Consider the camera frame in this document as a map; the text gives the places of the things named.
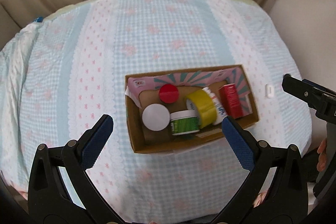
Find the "person right hand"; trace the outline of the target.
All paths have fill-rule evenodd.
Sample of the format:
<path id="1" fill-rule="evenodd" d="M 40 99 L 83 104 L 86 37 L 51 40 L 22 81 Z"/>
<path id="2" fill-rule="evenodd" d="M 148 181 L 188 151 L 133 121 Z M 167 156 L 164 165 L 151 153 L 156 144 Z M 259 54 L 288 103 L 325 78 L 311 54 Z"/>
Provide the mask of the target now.
<path id="1" fill-rule="evenodd" d="M 317 153 L 319 155 L 318 163 L 317 163 L 317 170 L 319 172 L 324 171 L 327 165 L 326 147 L 327 147 L 327 139 L 323 139 L 323 141 L 320 143 L 317 149 Z"/>

